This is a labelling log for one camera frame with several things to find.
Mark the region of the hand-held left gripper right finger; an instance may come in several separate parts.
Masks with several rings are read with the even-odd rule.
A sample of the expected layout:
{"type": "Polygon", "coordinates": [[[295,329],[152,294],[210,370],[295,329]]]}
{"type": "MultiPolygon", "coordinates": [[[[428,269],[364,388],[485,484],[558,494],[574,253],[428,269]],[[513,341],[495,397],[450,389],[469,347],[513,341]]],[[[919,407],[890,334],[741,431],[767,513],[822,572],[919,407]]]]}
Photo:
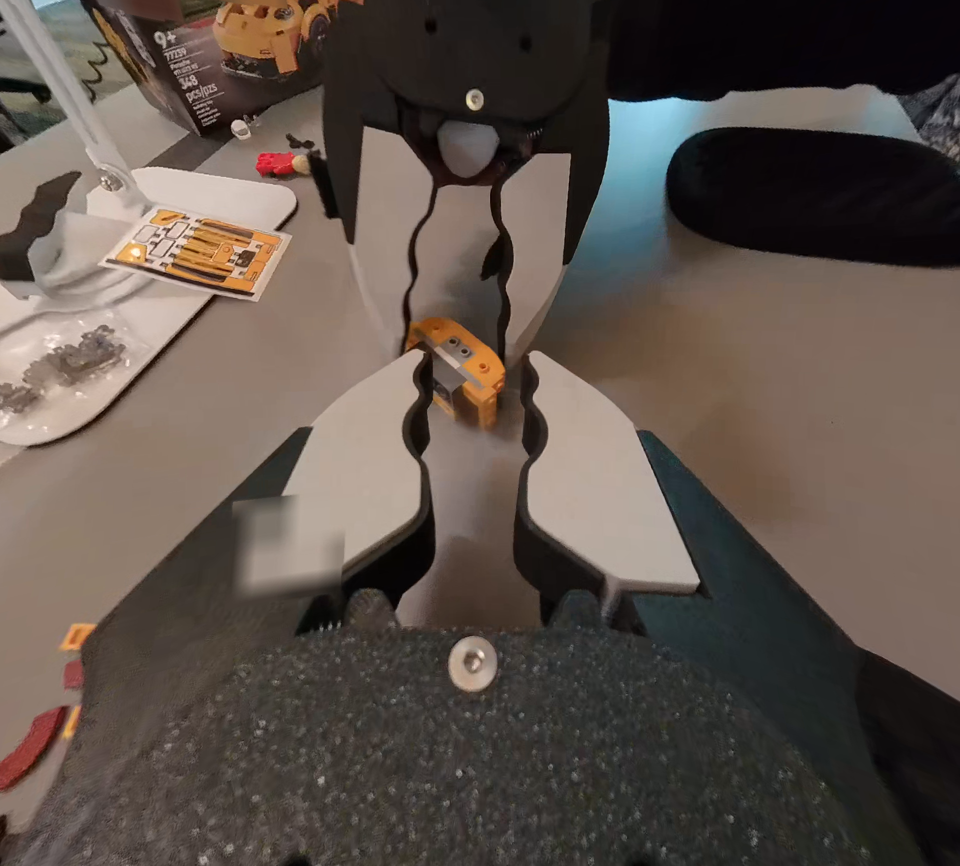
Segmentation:
{"type": "Polygon", "coordinates": [[[691,596],[701,586],[632,420],[540,351],[523,361],[514,561],[544,597],[691,596]]]}

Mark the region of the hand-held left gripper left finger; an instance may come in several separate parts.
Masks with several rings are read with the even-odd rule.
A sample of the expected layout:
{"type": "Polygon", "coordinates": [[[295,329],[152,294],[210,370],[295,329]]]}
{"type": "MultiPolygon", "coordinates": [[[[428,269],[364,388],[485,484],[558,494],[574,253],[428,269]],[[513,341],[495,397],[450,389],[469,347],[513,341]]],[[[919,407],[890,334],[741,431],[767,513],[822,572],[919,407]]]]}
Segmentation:
{"type": "Polygon", "coordinates": [[[291,585],[414,585],[436,554],[433,360],[412,349],[318,417],[280,496],[291,585]]]}

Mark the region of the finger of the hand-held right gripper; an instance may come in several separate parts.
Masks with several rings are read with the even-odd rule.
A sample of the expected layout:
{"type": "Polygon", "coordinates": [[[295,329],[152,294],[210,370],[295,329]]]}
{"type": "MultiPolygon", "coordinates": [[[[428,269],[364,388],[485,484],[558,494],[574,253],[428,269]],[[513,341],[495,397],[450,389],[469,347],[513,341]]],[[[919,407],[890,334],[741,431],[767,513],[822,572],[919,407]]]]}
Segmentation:
{"type": "Polygon", "coordinates": [[[570,154],[524,155],[514,143],[494,154],[490,212],[503,249],[497,349],[516,366],[536,338],[568,267],[565,260],[570,154]]]}
{"type": "Polygon", "coordinates": [[[434,196],[427,166],[401,135],[365,127],[350,260],[383,355],[403,350],[411,241],[434,196]]]}

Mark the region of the orange and black lego assembly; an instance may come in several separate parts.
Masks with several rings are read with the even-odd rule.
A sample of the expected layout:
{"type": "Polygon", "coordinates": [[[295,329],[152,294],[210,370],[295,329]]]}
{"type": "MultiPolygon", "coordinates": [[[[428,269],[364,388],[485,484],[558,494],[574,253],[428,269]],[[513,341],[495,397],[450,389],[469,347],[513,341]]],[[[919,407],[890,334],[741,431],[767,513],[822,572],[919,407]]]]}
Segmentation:
{"type": "Polygon", "coordinates": [[[410,350],[416,345],[433,356],[433,403],[454,420],[492,431],[506,381],[498,354],[467,328],[445,317],[414,321],[405,347],[410,350]]]}

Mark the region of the red lego minifigure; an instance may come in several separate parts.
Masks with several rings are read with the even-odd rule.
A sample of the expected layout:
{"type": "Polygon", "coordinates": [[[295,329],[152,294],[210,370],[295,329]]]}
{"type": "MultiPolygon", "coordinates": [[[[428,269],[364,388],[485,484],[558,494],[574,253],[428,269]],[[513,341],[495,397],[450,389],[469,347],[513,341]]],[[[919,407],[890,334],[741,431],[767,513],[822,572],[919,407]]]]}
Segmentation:
{"type": "Polygon", "coordinates": [[[302,140],[286,133],[289,149],[285,152],[261,152],[255,163],[256,172],[263,178],[287,179],[311,176],[311,163],[323,154],[314,140],[302,140]]]}

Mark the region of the pile of small lego pieces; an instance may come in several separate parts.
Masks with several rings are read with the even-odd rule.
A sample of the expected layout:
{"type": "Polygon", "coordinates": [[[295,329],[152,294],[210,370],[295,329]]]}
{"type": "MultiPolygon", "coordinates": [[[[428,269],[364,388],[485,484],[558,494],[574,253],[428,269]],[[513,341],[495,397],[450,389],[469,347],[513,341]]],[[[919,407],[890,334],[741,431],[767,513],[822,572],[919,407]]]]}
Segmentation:
{"type": "Polygon", "coordinates": [[[81,694],[86,677],[81,653],[85,642],[96,629],[95,623],[79,622],[67,630],[58,649],[62,653],[73,654],[73,658],[63,666],[61,685],[64,692],[75,695],[75,700],[36,715],[16,747],[2,756],[3,793],[12,791],[25,781],[57,742],[74,738],[82,712],[81,694]]]}

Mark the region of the orange sticker sheet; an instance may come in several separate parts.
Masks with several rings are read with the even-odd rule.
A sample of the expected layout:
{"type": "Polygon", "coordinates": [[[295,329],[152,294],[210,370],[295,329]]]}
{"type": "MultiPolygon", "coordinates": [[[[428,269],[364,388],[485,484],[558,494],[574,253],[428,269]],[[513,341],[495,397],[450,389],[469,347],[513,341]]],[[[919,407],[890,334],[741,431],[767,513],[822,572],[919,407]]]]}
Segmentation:
{"type": "Polygon", "coordinates": [[[155,206],[120,236],[99,264],[255,303],[290,241],[283,232],[155,206]]]}

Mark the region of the plastic bag of grey parts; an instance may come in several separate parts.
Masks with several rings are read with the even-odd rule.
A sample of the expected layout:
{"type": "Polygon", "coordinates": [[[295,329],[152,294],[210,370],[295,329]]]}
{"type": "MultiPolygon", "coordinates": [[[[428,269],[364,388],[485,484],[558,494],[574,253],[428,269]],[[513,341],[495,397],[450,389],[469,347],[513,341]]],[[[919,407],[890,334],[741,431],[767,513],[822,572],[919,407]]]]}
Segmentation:
{"type": "Polygon", "coordinates": [[[131,334],[109,324],[53,333],[2,368],[2,441],[30,445],[61,438],[96,418],[138,372],[145,353],[131,334]]]}

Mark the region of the grey patterned cloth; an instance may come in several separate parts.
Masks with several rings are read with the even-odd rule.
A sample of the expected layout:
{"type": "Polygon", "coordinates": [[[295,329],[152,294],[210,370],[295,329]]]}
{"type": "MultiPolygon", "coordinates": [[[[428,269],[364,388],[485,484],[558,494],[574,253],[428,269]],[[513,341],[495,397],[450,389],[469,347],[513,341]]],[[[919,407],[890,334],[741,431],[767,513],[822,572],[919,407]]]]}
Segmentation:
{"type": "Polygon", "coordinates": [[[959,164],[959,74],[897,98],[921,140],[959,164]]]}

